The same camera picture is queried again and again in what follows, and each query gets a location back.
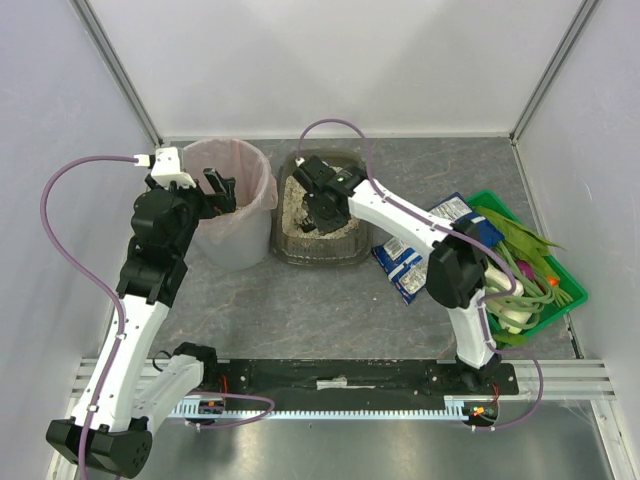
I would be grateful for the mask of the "grey bin with pink bag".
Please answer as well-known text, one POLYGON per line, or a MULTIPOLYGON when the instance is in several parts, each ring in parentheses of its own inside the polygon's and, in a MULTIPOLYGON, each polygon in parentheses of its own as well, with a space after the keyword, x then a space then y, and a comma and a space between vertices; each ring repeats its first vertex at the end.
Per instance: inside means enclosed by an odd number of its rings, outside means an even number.
POLYGON ((207 193, 212 191, 204 176, 207 168, 236 180, 235 211, 201 221, 193 242, 225 271, 243 270, 262 261, 269 251, 271 212, 278 205, 268 158, 242 140, 201 140, 185 148, 184 166, 207 193))

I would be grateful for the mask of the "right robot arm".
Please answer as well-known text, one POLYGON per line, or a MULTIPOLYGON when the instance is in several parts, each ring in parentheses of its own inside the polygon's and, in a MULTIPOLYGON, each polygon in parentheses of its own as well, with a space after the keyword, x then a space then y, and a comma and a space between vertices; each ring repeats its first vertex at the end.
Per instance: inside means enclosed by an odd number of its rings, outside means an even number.
POLYGON ((445 307, 456 338, 460 379, 471 391, 490 385, 500 364, 489 332, 485 271, 489 249, 477 224, 448 223, 383 189, 350 166, 334 170, 317 156, 295 160, 293 177, 315 228, 325 234, 357 218, 405 242, 427 262, 426 290, 445 307))

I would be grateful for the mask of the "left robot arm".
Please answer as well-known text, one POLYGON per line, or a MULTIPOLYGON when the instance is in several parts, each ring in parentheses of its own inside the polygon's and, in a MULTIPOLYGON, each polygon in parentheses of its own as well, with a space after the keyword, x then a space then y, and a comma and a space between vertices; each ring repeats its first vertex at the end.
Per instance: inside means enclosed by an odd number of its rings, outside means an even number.
POLYGON ((143 390, 137 389, 151 343, 187 273, 185 256, 203 220, 236 209, 234 178, 203 171, 197 181, 148 189, 133 206, 126 260, 112 297, 116 310, 103 349, 70 418, 50 423, 46 440, 83 478, 88 471, 132 479, 144 467, 154 433, 192 390, 216 380, 214 349, 187 343, 143 390))

